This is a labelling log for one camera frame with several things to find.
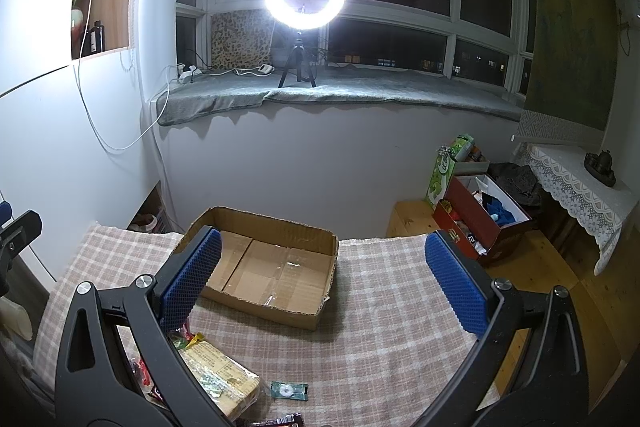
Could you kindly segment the large cracker pack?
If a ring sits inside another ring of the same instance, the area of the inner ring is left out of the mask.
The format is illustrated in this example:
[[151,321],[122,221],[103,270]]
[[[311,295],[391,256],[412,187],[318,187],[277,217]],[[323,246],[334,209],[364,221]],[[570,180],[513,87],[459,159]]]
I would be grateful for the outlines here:
[[194,378],[230,421],[236,421],[258,399],[260,377],[225,355],[202,334],[170,335],[171,342]]

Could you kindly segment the small green candy packet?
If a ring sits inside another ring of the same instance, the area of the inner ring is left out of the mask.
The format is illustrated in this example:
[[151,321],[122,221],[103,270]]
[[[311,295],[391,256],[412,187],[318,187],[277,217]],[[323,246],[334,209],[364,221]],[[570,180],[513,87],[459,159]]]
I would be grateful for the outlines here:
[[273,399],[306,402],[308,400],[308,385],[273,381],[270,384],[270,395]]

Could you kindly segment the dark chocolate bar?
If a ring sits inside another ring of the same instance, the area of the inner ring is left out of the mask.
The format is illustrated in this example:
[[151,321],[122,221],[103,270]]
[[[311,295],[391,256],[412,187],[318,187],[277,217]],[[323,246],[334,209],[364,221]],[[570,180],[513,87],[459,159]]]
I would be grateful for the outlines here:
[[288,413],[265,421],[252,421],[248,427],[304,427],[303,416],[299,413]]

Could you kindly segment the red storage box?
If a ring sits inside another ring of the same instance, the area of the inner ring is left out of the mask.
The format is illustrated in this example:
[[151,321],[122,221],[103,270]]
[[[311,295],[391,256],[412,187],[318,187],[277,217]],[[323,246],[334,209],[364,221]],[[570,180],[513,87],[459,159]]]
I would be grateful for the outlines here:
[[466,257],[487,267],[513,254],[533,228],[529,215],[490,176],[453,176],[434,220]]

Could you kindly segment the pink plaid blanket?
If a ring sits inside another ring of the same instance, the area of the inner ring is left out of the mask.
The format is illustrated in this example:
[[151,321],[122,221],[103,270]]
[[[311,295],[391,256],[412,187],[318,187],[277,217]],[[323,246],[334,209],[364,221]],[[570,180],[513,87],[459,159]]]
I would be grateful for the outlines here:
[[[35,371],[51,390],[76,286],[126,286],[155,274],[179,239],[90,225],[50,292],[36,337]],[[313,332],[198,299],[191,332],[262,379],[242,420],[297,412],[305,426],[411,426],[476,341],[427,266],[425,239],[340,240],[330,298]],[[308,400],[274,399],[273,381],[307,384]]]

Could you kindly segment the open cardboard box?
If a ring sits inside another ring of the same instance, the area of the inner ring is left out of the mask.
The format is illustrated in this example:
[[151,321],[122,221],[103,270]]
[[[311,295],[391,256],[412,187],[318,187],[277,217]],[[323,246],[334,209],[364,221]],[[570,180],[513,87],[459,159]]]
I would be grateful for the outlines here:
[[207,209],[175,248],[206,227],[221,258],[201,296],[253,317],[313,331],[329,300],[338,255],[330,231],[228,207]]

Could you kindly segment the green paper bag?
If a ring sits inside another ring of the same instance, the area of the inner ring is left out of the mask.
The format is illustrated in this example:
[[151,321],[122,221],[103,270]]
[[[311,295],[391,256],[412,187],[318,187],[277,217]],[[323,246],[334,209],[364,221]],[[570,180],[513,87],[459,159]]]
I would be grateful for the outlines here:
[[454,175],[454,168],[469,159],[475,139],[470,134],[459,134],[449,145],[439,147],[434,168],[428,182],[425,199],[435,208],[444,198],[449,182]]

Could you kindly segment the white lace tablecloth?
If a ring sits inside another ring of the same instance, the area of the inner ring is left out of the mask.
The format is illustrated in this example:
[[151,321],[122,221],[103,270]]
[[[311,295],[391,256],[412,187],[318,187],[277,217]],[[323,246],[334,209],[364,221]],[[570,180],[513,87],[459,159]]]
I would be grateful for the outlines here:
[[515,162],[532,169],[544,191],[593,237],[599,248],[593,273],[600,275],[634,221],[639,197],[622,181],[608,187],[593,178],[584,166],[585,156],[575,145],[523,142],[514,150]]

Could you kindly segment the dark ornament on side table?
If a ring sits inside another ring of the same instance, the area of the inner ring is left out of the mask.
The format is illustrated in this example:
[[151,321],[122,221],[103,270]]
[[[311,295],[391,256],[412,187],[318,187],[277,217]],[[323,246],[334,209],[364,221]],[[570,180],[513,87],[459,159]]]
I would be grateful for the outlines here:
[[615,185],[613,157],[609,150],[601,150],[599,154],[587,153],[584,158],[584,167],[594,179],[605,186],[613,187]]

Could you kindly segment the grey windowsill cloth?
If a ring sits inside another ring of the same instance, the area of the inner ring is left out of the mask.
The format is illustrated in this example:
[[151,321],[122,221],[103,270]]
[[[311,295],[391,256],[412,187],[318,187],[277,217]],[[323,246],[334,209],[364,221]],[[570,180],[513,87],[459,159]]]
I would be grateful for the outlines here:
[[187,124],[198,118],[247,110],[266,103],[285,105],[400,104],[466,110],[518,121],[522,109],[495,92],[446,77],[408,70],[328,68],[316,84],[279,78],[235,75],[198,75],[193,81],[175,83],[169,93],[157,95],[156,113],[163,127]]

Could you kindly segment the white power strip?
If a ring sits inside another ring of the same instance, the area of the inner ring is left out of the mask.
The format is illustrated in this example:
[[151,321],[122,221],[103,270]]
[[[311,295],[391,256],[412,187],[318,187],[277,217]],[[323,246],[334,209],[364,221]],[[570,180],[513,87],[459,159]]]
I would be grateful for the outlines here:
[[179,75],[178,83],[193,82],[196,77],[201,75],[202,71],[195,65],[186,66]]

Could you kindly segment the leopard pattern board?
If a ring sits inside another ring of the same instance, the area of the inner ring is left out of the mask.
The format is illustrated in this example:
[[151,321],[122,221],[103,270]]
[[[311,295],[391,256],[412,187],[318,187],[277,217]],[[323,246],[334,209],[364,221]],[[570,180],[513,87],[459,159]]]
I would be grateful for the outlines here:
[[269,62],[274,19],[266,10],[217,13],[210,20],[213,69],[251,68]]

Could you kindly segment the black tripod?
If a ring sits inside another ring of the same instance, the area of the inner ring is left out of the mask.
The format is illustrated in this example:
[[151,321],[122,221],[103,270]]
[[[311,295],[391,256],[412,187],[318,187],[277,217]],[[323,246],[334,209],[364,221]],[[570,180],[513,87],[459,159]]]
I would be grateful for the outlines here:
[[317,75],[311,68],[310,55],[304,46],[303,31],[295,31],[294,46],[286,59],[284,69],[280,77],[278,88],[285,85],[288,75],[294,74],[299,83],[309,83],[311,88],[317,87]]

